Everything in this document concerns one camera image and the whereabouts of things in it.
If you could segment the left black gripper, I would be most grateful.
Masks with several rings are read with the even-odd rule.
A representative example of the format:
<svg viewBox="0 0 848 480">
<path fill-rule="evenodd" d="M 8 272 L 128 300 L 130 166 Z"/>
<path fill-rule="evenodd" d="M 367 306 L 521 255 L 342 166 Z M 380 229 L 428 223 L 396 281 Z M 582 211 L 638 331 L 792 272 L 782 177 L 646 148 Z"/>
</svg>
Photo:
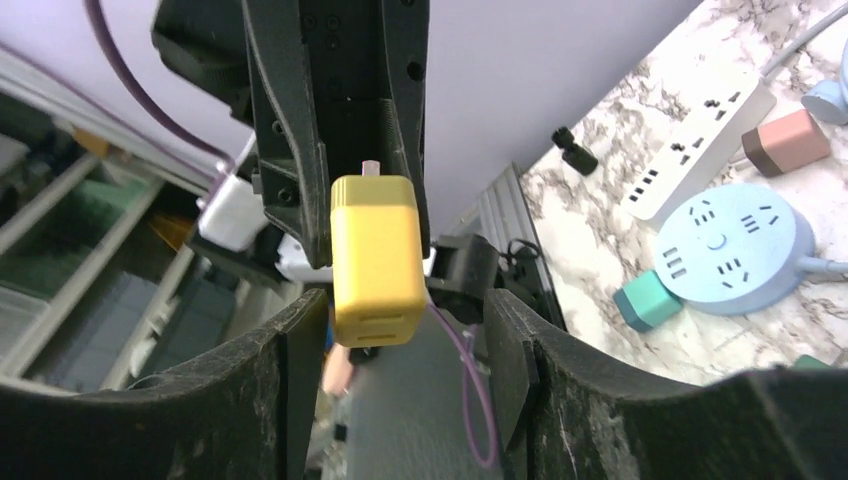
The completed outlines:
<svg viewBox="0 0 848 480">
<path fill-rule="evenodd" d="M 314 268 L 331 264 L 329 188 L 377 160 L 412 184 L 430 256 L 423 178 L 427 1 L 245 1 L 266 217 Z"/>
</svg>

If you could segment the brown pink plug adapter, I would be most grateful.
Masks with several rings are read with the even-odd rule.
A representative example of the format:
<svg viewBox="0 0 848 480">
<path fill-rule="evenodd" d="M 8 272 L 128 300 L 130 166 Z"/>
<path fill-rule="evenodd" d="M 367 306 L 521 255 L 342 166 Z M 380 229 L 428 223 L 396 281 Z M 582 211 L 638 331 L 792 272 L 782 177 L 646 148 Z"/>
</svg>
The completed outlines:
<svg viewBox="0 0 848 480">
<path fill-rule="evenodd" d="M 828 138 L 806 109 L 764 123 L 741 136 L 746 158 L 774 178 L 831 155 Z"/>
</svg>

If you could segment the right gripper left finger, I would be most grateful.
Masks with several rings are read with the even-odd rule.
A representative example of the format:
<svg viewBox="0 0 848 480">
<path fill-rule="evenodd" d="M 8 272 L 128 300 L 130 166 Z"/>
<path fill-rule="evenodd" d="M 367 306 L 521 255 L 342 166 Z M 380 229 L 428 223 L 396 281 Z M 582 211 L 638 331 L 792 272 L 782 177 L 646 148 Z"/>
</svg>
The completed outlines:
<svg viewBox="0 0 848 480">
<path fill-rule="evenodd" d="M 5 479 L 300 479 L 328 325 L 305 292 L 261 326 L 126 390 L 1 390 Z"/>
</svg>

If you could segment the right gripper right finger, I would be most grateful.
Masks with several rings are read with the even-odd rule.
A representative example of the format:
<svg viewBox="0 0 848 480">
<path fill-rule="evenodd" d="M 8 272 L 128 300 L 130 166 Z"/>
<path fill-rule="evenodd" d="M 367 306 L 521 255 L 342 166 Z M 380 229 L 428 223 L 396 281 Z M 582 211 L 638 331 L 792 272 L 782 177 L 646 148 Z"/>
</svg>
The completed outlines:
<svg viewBox="0 0 848 480">
<path fill-rule="evenodd" d="M 847 373 L 749 370 L 700 387 L 619 361 L 511 292 L 484 331 L 513 479 L 843 479 Z"/>
</svg>

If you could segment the yellow plug adapter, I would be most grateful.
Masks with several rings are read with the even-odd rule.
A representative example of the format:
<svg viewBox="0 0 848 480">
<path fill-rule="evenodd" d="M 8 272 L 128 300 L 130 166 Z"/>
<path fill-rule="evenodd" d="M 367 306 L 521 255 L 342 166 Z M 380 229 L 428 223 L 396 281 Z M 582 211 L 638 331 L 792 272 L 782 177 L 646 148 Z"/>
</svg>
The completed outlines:
<svg viewBox="0 0 848 480">
<path fill-rule="evenodd" d="M 337 179 L 330 226 L 336 342 L 408 342 L 427 305 L 411 182 L 395 175 Z"/>
</svg>

